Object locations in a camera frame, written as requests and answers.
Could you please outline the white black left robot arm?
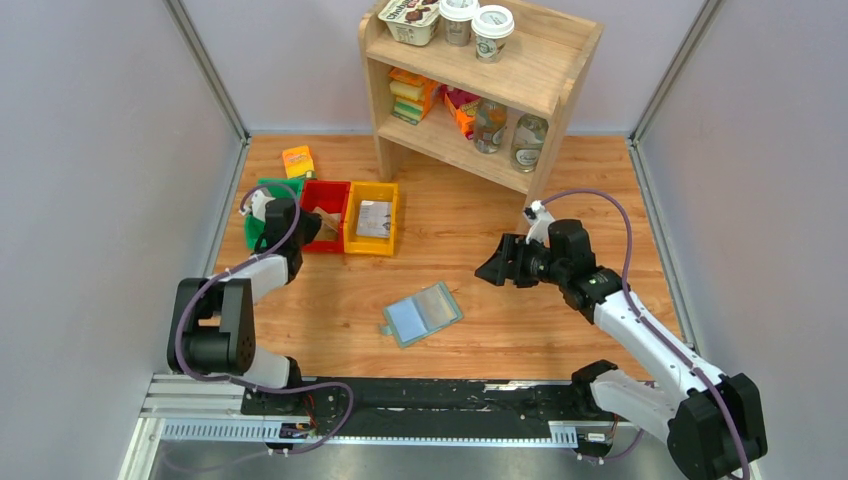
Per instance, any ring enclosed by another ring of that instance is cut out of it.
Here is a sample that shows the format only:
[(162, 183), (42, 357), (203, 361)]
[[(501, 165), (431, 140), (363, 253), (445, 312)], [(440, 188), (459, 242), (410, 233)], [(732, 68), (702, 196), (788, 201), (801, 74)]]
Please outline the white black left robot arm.
[(292, 198), (273, 199), (264, 210), (264, 229), (248, 260), (179, 282), (166, 359), (172, 370), (199, 381), (300, 392), (305, 388), (297, 361), (257, 345), (254, 306), (295, 279), (302, 249), (316, 238), (322, 218)]

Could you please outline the teal card holder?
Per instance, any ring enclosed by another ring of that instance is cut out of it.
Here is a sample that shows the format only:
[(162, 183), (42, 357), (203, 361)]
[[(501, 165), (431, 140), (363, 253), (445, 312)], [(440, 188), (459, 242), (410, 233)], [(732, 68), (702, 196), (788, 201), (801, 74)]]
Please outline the teal card holder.
[(380, 333), (406, 348), (464, 318), (445, 282), (438, 282), (383, 309)]

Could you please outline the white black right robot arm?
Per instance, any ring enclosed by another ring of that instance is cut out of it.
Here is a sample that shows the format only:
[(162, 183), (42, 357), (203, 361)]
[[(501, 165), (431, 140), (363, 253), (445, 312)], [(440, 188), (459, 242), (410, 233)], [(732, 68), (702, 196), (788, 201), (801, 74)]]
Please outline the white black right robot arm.
[(658, 322), (618, 273), (597, 263), (580, 221), (543, 225), (544, 235), (536, 227), (503, 235), (476, 277), (495, 286), (557, 286), (569, 307), (617, 340), (656, 382), (649, 386), (610, 361), (595, 361), (572, 375), (579, 409), (622, 416), (664, 442), (688, 479), (748, 473), (768, 452), (756, 384), (743, 373), (725, 374)]

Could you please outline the yellow credit card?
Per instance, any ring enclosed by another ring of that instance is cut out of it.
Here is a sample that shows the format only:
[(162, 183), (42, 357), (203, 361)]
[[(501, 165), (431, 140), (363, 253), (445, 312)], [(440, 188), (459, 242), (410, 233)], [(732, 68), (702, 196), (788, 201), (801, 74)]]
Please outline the yellow credit card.
[(340, 213), (330, 213), (321, 207), (315, 207), (312, 212), (321, 219), (321, 226), (314, 241), (335, 242), (339, 239), (342, 231)]

